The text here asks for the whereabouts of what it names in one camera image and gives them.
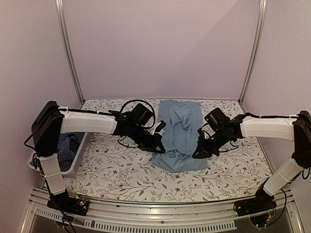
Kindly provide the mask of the light blue t-shirt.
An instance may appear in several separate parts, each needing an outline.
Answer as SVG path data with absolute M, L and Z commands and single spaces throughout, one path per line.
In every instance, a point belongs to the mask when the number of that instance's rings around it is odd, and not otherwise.
M 161 142 L 165 153 L 153 153 L 152 164 L 169 172 L 188 172 L 207 168 L 204 159 L 194 159 L 199 133 L 203 125 L 201 104 L 193 101 L 162 100 L 158 119 L 166 126 Z

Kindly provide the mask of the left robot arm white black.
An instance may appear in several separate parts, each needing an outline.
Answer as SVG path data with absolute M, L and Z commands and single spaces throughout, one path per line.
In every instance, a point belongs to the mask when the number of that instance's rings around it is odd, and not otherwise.
M 70 109 L 49 101 L 31 127 L 31 134 L 24 146 L 32 149 L 39 158 L 43 177 L 54 204 L 62 211 L 72 207 L 72 200 L 65 188 L 58 164 L 59 136 L 65 133 L 104 133 L 125 136 L 142 151 L 164 153 L 160 131 L 165 122 L 156 122 L 154 108 L 144 100 L 134 100 L 136 106 L 124 112 L 124 106 L 107 113 L 101 111 Z

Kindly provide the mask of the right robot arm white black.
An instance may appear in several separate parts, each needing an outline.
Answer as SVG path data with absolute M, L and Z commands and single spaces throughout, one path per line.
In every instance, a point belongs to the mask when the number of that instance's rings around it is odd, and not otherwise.
M 294 152 L 271 177 L 257 190 L 251 207 L 261 212 L 270 204 L 273 196 L 305 169 L 311 167 L 311 116 L 307 111 L 290 116 L 256 116 L 251 113 L 227 117 L 220 108 L 205 116 L 214 134 L 205 137 L 198 129 L 199 137 L 193 158 L 219 156 L 220 148 L 228 142 L 245 137 L 278 138 L 294 142 Z

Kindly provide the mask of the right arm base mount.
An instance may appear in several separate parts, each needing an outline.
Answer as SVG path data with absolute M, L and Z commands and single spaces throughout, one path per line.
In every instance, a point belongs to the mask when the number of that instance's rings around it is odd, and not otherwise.
M 266 194 L 256 195 L 253 198 L 236 201 L 233 205 L 233 210 L 238 216 L 245 216 L 264 212 L 276 208 L 274 196 Z

